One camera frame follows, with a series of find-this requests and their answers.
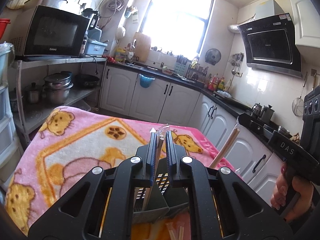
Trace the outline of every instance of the microwave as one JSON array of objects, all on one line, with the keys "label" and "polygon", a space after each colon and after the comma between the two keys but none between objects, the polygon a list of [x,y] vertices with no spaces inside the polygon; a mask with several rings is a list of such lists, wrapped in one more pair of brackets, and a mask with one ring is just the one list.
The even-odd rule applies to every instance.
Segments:
[{"label": "microwave", "polygon": [[244,42],[247,66],[302,77],[301,55],[288,13],[238,26]]},{"label": "microwave", "polygon": [[38,5],[18,15],[10,42],[16,56],[79,57],[89,19]]}]

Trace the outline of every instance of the kettle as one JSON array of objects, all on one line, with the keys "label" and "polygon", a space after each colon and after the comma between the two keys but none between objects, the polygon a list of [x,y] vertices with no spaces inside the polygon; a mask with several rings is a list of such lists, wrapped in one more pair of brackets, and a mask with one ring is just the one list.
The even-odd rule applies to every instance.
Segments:
[{"label": "kettle", "polygon": [[260,120],[265,122],[266,124],[268,124],[271,120],[271,117],[273,115],[273,113],[275,112],[273,109],[271,109],[272,106],[268,105],[268,106],[263,106],[263,109],[260,113]]},{"label": "kettle", "polygon": [[87,8],[82,11],[81,16],[89,19],[87,31],[90,31],[90,30],[93,30],[97,26],[100,14],[98,11],[94,11],[91,8]]},{"label": "kettle", "polygon": [[260,103],[255,103],[254,106],[252,107],[252,113],[251,116],[258,118],[261,113],[262,106]]}]

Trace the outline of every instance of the silver screw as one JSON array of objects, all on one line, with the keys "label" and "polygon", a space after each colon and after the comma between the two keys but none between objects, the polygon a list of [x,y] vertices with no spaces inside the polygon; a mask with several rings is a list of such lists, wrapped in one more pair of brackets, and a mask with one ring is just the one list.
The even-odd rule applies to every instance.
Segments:
[{"label": "silver screw", "polygon": [[95,167],[92,169],[92,173],[93,174],[100,174],[102,172],[102,168],[101,167]]},{"label": "silver screw", "polygon": [[192,158],[189,157],[189,156],[184,156],[184,157],[182,157],[182,161],[184,163],[191,163],[192,162]]},{"label": "silver screw", "polygon": [[131,161],[132,163],[138,163],[138,162],[141,161],[141,158],[138,157],[138,156],[134,156],[134,157],[132,157],[132,158],[130,159],[130,161]]},{"label": "silver screw", "polygon": [[226,175],[230,174],[230,172],[231,172],[231,170],[230,170],[228,167],[222,167],[222,168],[220,169],[220,171],[221,171],[223,174],[226,174]]}]

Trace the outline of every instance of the cabinet door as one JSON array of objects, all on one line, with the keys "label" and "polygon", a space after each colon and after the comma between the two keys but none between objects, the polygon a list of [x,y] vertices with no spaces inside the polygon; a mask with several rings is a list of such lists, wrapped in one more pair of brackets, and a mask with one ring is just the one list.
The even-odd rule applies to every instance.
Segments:
[{"label": "cabinet door", "polygon": [[247,128],[237,124],[240,130],[232,146],[225,155],[225,158],[237,170],[245,183],[248,183],[256,176],[270,158],[270,152]]},{"label": "cabinet door", "polygon": [[200,92],[170,84],[159,123],[187,126]]},{"label": "cabinet door", "polygon": [[320,16],[310,0],[290,0],[296,45],[320,48]]},{"label": "cabinet door", "polygon": [[214,109],[216,110],[204,130],[204,135],[218,150],[221,150],[236,125],[236,118],[220,106],[215,106]]},{"label": "cabinet door", "polygon": [[129,116],[148,121],[158,122],[164,105],[170,82],[155,79],[150,87],[140,86],[140,75],[131,101]]},{"label": "cabinet door", "polygon": [[204,132],[210,118],[210,114],[213,111],[215,104],[211,99],[203,94],[200,94],[196,103],[196,107],[193,110],[191,118],[188,122],[189,127],[197,128],[200,132]]},{"label": "cabinet door", "polygon": [[138,74],[107,66],[105,76],[101,107],[128,115]]},{"label": "cabinet door", "polygon": [[271,206],[270,198],[276,185],[276,180],[281,173],[281,165],[282,161],[273,153],[248,184],[269,206]]}]

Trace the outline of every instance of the wire strainer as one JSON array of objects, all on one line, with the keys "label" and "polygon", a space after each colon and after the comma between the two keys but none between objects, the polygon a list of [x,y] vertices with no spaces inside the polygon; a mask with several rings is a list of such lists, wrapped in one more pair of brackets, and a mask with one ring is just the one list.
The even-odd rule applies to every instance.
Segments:
[{"label": "wire strainer", "polygon": [[306,73],[306,76],[304,78],[304,83],[301,89],[301,94],[299,98],[295,98],[292,102],[292,112],[294,113],[295,116],[302,116],[303,115],[303,100],[301,99],[302,97],[302,92],[303,89],[306,85],[307,82],[307,77],[308,77],[308,72]]}]

